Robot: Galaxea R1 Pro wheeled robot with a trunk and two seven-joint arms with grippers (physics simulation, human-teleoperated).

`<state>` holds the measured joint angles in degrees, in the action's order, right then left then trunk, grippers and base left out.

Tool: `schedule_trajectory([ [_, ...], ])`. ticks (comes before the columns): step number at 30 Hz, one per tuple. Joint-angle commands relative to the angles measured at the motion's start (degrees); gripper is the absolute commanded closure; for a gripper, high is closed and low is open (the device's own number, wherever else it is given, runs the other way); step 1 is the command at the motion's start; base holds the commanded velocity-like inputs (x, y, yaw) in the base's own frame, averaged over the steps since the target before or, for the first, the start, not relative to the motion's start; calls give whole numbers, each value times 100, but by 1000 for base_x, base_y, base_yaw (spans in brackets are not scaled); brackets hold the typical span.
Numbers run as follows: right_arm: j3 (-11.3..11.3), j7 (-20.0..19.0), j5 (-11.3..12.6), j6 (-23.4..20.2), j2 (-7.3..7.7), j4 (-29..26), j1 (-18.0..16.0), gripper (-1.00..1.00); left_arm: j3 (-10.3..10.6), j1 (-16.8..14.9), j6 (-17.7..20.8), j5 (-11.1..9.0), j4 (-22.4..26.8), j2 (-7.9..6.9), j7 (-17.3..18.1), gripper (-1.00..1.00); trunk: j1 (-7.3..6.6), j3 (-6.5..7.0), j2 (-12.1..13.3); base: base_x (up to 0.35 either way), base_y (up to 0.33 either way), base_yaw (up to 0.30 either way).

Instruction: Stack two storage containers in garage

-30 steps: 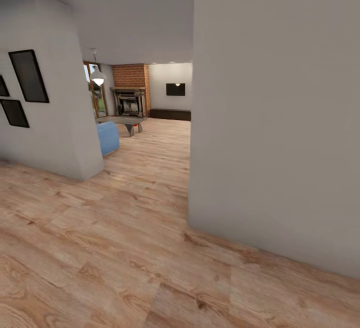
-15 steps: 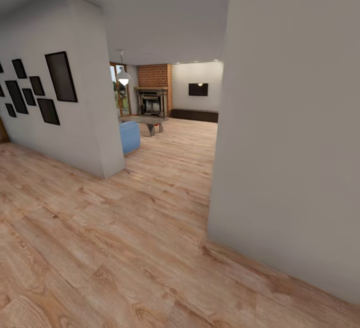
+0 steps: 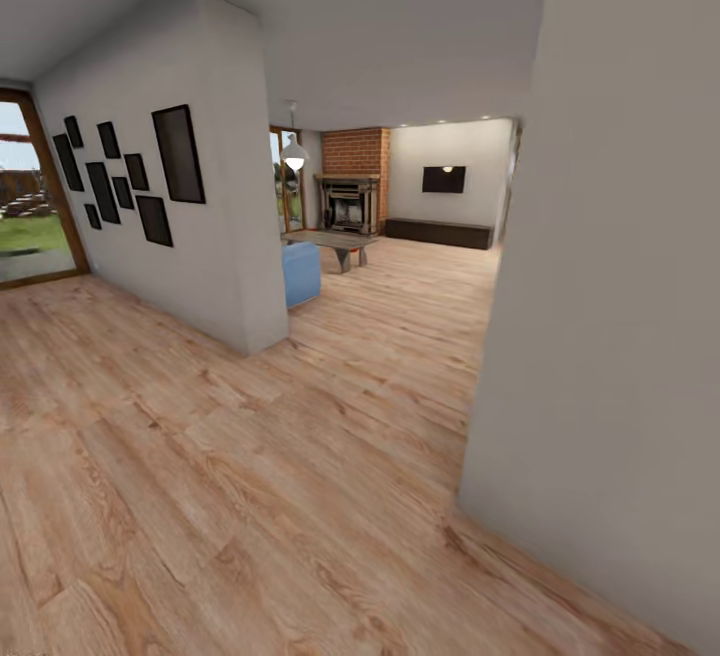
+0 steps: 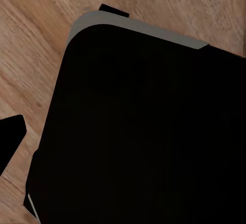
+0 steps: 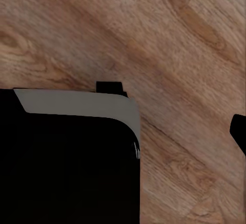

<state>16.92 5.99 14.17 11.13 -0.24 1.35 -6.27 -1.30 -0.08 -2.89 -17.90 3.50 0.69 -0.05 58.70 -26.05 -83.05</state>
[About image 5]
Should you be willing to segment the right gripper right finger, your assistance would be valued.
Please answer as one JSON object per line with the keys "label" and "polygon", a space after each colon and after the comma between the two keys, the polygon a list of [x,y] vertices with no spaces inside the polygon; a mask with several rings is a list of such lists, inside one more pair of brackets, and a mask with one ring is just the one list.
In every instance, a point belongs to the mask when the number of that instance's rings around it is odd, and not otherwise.
{"label": "right gripper right finger", "polygon": [[230,133],[246,156],[246,116],[239,114],[233,116]]}

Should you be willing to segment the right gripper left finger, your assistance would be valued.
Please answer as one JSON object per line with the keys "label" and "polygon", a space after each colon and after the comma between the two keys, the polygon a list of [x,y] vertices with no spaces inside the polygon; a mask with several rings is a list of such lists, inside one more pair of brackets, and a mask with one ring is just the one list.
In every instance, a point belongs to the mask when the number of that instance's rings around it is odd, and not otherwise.
{"label": "right gripper left finger", "polygon": [[21,114],[0,120],[0,176],[27,133]]}

